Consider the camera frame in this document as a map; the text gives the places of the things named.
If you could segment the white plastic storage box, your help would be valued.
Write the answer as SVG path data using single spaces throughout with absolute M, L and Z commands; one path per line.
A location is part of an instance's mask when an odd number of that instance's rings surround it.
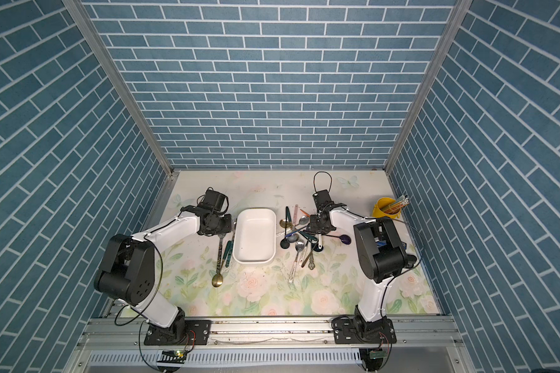
M 269 264 L 276 252 L 276 215 L 268 208 L 249 208 L 239 213 L 233 259 L 243 265 Z

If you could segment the gold spoon dark green handle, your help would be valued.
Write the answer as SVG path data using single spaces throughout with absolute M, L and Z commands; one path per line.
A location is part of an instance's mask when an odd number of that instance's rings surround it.
M 230 265 L 230 261 L 232 259 L 232 254 L 233 254 L 234 239 L 235 239 L 235 237 L 233 236 L 226 243 L 226 247 L 225 247 L 224 252 L 223 252 L 222 269 L 224 267 L 228 267 Z M 222 285 L 222 283 L 223 283 L 223 276 L 222 276 L 222 270 L 221 270 L 221 275 L 217 275 L 216 273 L 213 275 L 212 286 L 215 287 L 215 288 L 218 288 Z

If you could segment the silver spoon green marbled handle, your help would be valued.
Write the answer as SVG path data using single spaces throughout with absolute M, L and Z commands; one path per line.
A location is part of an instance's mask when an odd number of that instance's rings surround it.
M 224 239 L 226 237 L 225 233 L 218 234 L 219 236 L 219 250 L 218 250 L 218 257 L 216 262 L 216 274 L 221 275 L 222 270 L 222 259 L 223 259 L 223 252 L 224 252 Z

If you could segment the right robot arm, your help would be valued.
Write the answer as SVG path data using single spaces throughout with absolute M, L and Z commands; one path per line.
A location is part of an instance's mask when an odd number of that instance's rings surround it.
M 340 205 L 330 205 L 310 217 L 308 230 L 312 233 L 326 236 L 337 229 L 354 240 L 359 266 L 368 281 L 354 315 L 331 321 L 334 342 L 396 343 L 384 300 L 394 279 L 415 267 L 417 256 L 406 252 L 392 219 L 363 217 Z

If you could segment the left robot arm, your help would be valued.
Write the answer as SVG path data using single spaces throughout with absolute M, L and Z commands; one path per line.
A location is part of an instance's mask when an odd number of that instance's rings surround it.
M 184 311 L 161 293 L 163 253 L 176 242 L 193 236 L 225 236 L 233 228 L 231 214 L 187 206 L 179 214 L 146 231 L 110 238 L 94 280 L 94 287 L 126 303 L 149 324 L 146 345 L 191 343 L 193 332 Z

